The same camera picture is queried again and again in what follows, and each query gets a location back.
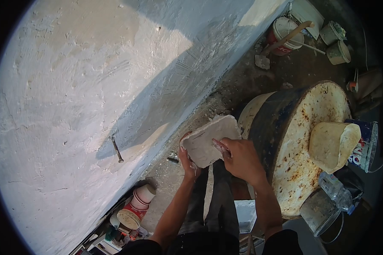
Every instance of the plaster wall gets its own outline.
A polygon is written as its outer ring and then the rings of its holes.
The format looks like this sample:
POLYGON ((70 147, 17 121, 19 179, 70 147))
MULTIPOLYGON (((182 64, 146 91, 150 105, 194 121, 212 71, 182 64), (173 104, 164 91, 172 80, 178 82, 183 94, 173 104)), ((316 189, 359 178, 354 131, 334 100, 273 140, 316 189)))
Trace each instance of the plaster wall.
POLYGON ((31 249, 72 251, 287 2, 35 2, 0 64, 0 192, 31 249))

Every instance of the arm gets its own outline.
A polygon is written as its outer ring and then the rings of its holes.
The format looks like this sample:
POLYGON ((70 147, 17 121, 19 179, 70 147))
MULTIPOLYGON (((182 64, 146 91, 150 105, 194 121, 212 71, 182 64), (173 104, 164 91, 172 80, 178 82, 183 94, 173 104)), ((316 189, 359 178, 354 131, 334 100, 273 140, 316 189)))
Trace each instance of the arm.
POLYGON ((193 191, 194 181, 201 173, 201 169, 196 167, 196 165, 189 160, 187 150, 184 150, 180 146, 179 158, 184 168, 183 182, 174 195, 169 206, 164 211, 158 225, 156 226, 153 236, 150 238, 150 240, 160 244, 163 250, 165 250, 176 238, 177 233, 183 224, 187 208, 189 206, 191 192, 193 191))
POLYGON ((247 181, 254 187, 257 221, 267 240, 282 230, 281 208, 274 190, 267 181, 254 145, 248 140, 231 140, 229 138, 224 138, 221 142, 231 153, 231 155, 223 153, 225 168, 232 175, 247 181))

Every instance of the black shirt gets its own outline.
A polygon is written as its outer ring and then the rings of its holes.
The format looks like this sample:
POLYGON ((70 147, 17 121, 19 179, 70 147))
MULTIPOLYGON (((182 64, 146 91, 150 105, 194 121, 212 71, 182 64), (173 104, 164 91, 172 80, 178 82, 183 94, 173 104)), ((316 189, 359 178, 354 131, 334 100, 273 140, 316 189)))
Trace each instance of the black shirt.
MULTIPOLYGON (((286 229, 273 234, 264 245, 263 255, 289 253, 302 254, 295 231, 286 229)), ((164 254, 160 245, 152 240, 129 242, 119 253, 123 254, 164 254)), ((239 240, 227 233, 195 232, 178 235, 170 244, 167 255, 239 254, 239 240)))

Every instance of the water bottle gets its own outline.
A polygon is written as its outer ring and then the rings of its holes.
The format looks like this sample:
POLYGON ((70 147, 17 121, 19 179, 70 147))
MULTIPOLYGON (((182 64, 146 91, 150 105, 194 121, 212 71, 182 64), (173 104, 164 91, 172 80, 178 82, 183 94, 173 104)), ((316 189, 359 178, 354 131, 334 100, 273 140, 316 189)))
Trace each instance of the water bottle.
POLYGON ((336 176, 322 172, 319 176, 319 185, 331 200, 336 202, 337 207, 341 211, 345 211, 349 215, 352 214, 354 210, 352 194, 343 187, 343 184, 336 176))

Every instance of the metal drum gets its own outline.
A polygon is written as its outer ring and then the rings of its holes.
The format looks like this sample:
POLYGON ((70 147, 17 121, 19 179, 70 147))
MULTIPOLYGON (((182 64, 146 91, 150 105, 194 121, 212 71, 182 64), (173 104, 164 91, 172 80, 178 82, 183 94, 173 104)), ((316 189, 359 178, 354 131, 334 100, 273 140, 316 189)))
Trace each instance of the metal drum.
POLYGON ((304 201, 318 188, 321 169, 309 158, 313 127, 351 118, 343 89, 332 81, 300 89, 259 95, 241 112, 243 139, 252 140, 267 179, 281 207, 282 217, 301 217, 304 201))

